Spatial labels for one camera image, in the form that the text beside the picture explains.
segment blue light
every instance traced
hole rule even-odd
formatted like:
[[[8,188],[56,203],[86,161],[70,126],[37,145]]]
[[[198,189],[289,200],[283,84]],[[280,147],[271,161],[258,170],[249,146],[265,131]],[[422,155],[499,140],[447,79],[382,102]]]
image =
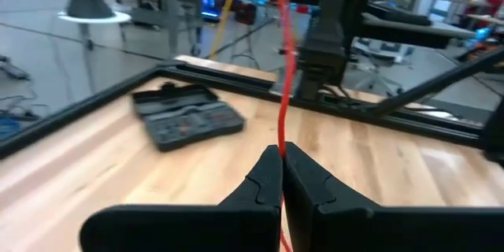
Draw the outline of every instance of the blue light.
[[[206,15],[206,16],[211,16],[211,17],[218,17],[219,15],[217,14],[214,14],[214,13],[208,13],[208,12],[202,12],[203,15]]]

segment yellow cable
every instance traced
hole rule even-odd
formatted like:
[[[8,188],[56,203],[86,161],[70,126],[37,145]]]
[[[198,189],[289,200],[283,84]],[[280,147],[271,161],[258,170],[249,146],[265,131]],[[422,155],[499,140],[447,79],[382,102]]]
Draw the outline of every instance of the yellow cable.
[[[221,42],[222,31],[224,30],[226,21],[228,20],[229,10],[231,9],[231,3],[233,3],[233,0],[226,0],[226,3],[224,3],[224,8],[222,8],[222,16],[220,17],[220,23],[219,26],[217,27],[217,34],[215,35],[215,39],[213,40],[212,52],[210,52],[210,60],[215,59],[216,55],[215,53],[217,52],[217,47]]]

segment concrete floor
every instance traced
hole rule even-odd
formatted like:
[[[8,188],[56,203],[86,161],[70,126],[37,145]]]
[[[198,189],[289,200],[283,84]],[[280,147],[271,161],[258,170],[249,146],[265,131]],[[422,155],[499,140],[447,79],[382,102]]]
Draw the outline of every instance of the concrete floor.
[[[77,26],[56,17],[56,13],[64,9],[66,1],[0,0],[0,54],[11,57],[13,64],[30,73],[33,78],[33,90],[38,98],[33,102],[24,102],[24,105],[47,104],[52,113],[92,95]],[[263,14],[262,9],[256,25],[266,20]],[[307,20],[307,15],[293,13],[293,25],[298,37],[306,29]],[[180,30],[184,29],[186,28],[181,21]],[[91,27],[91,36],[98,45],[93,51],[91,64],[94,88],[107,88],[159,64],[159,59],[168,57],[168,33],[165,30],[152,31],[130,25],[125,31],[127,42],[123,43],[118,26]],[[210,53],[216,31],[215,27],[204,27],[202,57]],[[232,43],[246,32],[246,25],[230,20],[221,45]],[[179,53],[189,54],[191,44],[187,32],[180,32],[178,36]],[[270,71],[284,64],[284,58],[275,51],[281,41],[281,29],[276,24],[266,25],[250,37],[250,46],[260,69]],[[232,59],[233,54],[240,54],[248,46],[246,40],[241,40],[219,53],[217,60],[254,66],[246,57]],[[454,67],[453,63],[434,50],[425,48],[417,48],[412,61],[412,69],[394,66],[385,68],[383,74],[409,89]],[[359,80],[358,77],[347,79],[344,86],[352,88]],[[29,87],[24,82],[0,74],[0,98],[10,95],[30,96]],[[504,86],[499,84],[497,88],[504,93]],[[384,95],[385,90],[377,88],[371,92]],[[467,79],[437,94],[431,104],[443,108],[460,108],[470,116],[469,119],[484,120],[488,115],[487,110],[493,110],[499,99],[498,95],[485,86]],[[0,101],[0,109],[8,103]]]

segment red wire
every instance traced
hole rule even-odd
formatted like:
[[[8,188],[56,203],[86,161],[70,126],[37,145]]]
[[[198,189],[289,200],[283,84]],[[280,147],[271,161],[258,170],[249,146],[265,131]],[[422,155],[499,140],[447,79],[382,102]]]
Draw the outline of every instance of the red wire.
[[[280,149],[280,155],[285,158],[285,117],[287,115],[287,107],[289,105],[289,99],[291,94],[292,77],[296,70],[296,62],[294,57],[295,44],[294,36],[291,30],[291,17],[289,14],[290,1],[289,0],[276,0],[277,7],[280,12],[280,19],[283,25],[283,38],[287,44],[287,68],[285,72],[285,81],[283,85],[283,94],[280,101],[280,112],[278,114],[278,147]],[[284,198],[281,199],[280,208],[283,207]],[[291,252],[291,248],[287,243],[285,238],[284,230],[280,228],[280,241],[283,248],[287,252]]]

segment black metal frame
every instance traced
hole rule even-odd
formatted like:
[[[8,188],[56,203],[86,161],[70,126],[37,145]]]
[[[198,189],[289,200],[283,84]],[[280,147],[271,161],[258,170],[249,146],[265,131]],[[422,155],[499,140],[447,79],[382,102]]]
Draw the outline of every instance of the black metal frame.
[[[269,89],[274,82],[258,78],[218,71],[183,61],[172,61],[167,65],[159,65],[138,74],[122,83],[106,89],[95,96],[69,106],[48,119],[41,120],[8,139],[0,142],[0,159],[29,146],[45,136],[63,128],[86,114],[106,105],[112,100],[127,94],[138,86],[156,77],[182,80],[188,83],[203,83],[209,87],[247,95],[271,102],[279,102],[280,97],[272,94]],[[293,97],[291,106],[326,113],[337,117],[357,120],[415,135],[441,139],[451,143],[479,149],[491,149],[500,152],[499,140],[492,132],[457,121],[445,120],[437,117],[416,113],[405,109],[395,110],[386,116],[378,117],[369,109],[377,109],[376,104],[356,99],[336,98],[333,95],[321,94],[319,101],[308,101]]]

